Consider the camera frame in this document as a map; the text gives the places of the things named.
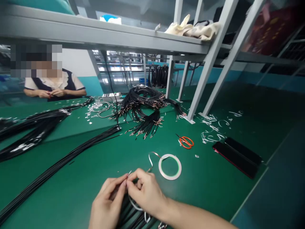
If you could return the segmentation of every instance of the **dark vest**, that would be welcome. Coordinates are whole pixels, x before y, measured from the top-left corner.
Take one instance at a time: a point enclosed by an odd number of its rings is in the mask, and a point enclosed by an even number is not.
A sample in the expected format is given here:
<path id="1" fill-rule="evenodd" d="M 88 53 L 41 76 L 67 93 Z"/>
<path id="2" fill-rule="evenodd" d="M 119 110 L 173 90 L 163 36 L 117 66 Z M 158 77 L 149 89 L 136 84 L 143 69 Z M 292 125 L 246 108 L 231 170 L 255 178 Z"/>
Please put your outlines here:
<path id="1" fill-rule="evenodd" d="M 65 89 L 66 90 L 71 90 L 71 91 L 76 91 L 75 85 L 74 85 L 73 80 L 72 80 L 72 72 L 70 72 L 66 69 L 63 69 L 63 72 L 66 72 L 68 74 L 68 85 L 65 87 Z M 34 83 L 36 84 L 38 89 L 49 91 L 49 92 L 52 91 L 52 88 L 43 84 L 41 79 L 39 79 L 38 77 L 32 77 L 32 80 L 34 81 Z M 67 100 L 67 99 L 77 99 L 77 98 L 81 98 L 81 96 L 75 96 L 75 95 L 64 95 L 62 97 L 53 96 L 50 99 L 48 99 L 48 102 L 59 101 L 59 100 Z"/>

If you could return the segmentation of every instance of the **forearm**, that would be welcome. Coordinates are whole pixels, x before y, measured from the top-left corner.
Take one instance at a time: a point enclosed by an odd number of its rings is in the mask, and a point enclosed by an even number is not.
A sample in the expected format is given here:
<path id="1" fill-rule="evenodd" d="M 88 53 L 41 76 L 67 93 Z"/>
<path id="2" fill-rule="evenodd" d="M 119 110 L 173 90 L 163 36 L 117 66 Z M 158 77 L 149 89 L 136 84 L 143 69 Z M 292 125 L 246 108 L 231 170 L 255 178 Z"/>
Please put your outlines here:
<path id="1" fill-rule="evenodd" d="M 75 95 L 75 96 L 86 96 L 87 95 L 87 92 L 85 89 L 78 90 L 78 91 L 65 90 L 65 92 L 68 95 Z"/>
<path id="2" fill-rule="evenodd" d="M 36 96 L 38 96 L 38 90 L 24 89 L 23 92 L 25 93 L 25 95 L 27 95 L 29 97 L 36 97 Z"/>
<path id="3" fill-rule="evenodd" d="M 164 211 L 157 217 L 175 229 L 234 229 L 236 228 L 224 219 L 191 205 L 167 199 Z"/>

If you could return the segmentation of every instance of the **white blouse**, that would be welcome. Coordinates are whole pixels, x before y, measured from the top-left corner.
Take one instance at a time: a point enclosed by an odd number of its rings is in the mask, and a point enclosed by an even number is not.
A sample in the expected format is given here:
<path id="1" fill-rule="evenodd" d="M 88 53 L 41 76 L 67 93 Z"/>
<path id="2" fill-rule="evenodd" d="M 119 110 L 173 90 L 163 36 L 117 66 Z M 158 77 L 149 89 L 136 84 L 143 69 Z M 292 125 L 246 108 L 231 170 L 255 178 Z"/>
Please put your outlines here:
<path id="1" fill-rule="evenodd" d="M 80 82 L 80 80 L 75 76 L 74 73 L 71 75 L 72 81 L 75 85 L 76 90 L 85 88 L 83 84 Z M 51 87 L 52 90 L 61 89 L 63 90 L 68 85 L 68 73 L 63 71 L 63 76 L 61 78 L 58 78 L 57 82 L 53 82 L 49 78 L 46 77 L 39 77 L 39 79 L 42 81 L 42 83 L 48 87 Z M 26 89 L 31 90 L 38 90 L 39 88 L 34 83 L 33 79 L 31 77 L 25 78 L 25 84 L 24 87 Z"/>

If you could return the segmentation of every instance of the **orange scissors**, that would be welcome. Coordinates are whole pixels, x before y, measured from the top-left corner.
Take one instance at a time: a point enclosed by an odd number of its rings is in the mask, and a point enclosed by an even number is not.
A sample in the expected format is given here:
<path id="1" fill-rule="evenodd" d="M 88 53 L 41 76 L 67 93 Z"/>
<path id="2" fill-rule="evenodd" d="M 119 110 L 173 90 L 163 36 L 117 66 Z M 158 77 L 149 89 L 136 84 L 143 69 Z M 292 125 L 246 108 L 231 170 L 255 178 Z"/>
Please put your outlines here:
<path id="1" fill-rule="evenodd" d="M 191 149 L 192 146 L 194 146 L 194 142 L 193 142 L 190 138 L 185 137 L 185 136 L 180 137 L 178 134 L 176 134 L 176 135 L 179 137 L 179 142 L 180 142 L 180 144 L 181 144 L 184 148 L 186 148 L 186 149 Z"/>

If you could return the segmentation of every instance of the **white tape roll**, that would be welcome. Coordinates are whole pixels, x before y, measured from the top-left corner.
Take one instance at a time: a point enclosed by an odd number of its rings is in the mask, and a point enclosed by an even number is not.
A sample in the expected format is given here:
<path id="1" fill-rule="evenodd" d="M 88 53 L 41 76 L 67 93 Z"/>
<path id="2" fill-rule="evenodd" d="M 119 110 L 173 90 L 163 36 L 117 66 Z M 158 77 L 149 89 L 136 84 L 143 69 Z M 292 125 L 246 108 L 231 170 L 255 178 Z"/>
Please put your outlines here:
<path id="1" fill-rule="evenodd" d="M 168 176 L 168 175 L 166 175 L 166 174 L 163 172 L 163 170 L 162 170 L 162 167 L 161 167 L 162 161 L 163 161 L 165 158 L 167 158 L 167 157 L 172 157 L 173 159 L 175 159 L 175 161 L 176 161 L 177 164 L 178 164 L 178 172 L 177 172 L 174 176 Z M 178 159 L 176 156 L 174 156 L 174 155 L 172 155 L 172 154 L 165 154 L 165 155 L 163 155 L 163 156 L 161 157 L 161 159 L 159 160 L 159 171 L 160 171 L 161 175 L 162 175 L 165 179 L 167 179 L 167 180 L 176 180 L 176 179 L 180 176 L 181 171 L 182 171 L 181 162 L 179 161 L 179 159 Z"/>

